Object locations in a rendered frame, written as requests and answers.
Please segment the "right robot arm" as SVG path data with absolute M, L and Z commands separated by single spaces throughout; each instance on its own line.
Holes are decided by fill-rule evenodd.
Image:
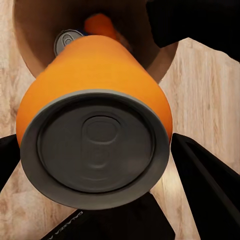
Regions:
M 240 0 L 149 0 L 146 9 L 159 47 L 190 37 L 240 62 Z

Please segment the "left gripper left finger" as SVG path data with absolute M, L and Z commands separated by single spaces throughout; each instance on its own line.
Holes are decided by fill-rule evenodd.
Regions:
M 0 192 L 20 162 L 20 148 L 17 135 L 0 138 Z

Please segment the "can of soda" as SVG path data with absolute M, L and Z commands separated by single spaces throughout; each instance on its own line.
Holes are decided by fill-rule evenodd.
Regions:
M 94 13 L 84 21 L 83 31 L 112 38 L 120 43 L 115 27 L 105 12 Z
M 59 33 L 54 42 L 55 56 L 58 56 L 62 52 L 62 50 L 72 41 L 86 35 L 89 36 L 93 34 L 76 28 L 71 28 Z
M 23 170 L 50 200 L 106 210 L 150 191 L 173 136 L 163 90 L 118 41 L 82 36 L 32 82 L 16 116 Z

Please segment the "trash can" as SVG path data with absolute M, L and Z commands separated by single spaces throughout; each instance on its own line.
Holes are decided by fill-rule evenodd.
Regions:
M 57 36 L 69 29 L 84 29 L 84 20 L 105 12 L 120 44 L 157 84 L 165 77 L 179 41 L 160 47 L 148 18 L 149 0 L 13 0 L 12 26 L 20 55 L 34 80 L 56 58 Z

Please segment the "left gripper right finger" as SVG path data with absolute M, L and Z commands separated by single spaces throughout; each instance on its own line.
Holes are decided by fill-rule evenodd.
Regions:
M 170 150 L 200 240 L 240 240 L 240 174 L 186 135 Z

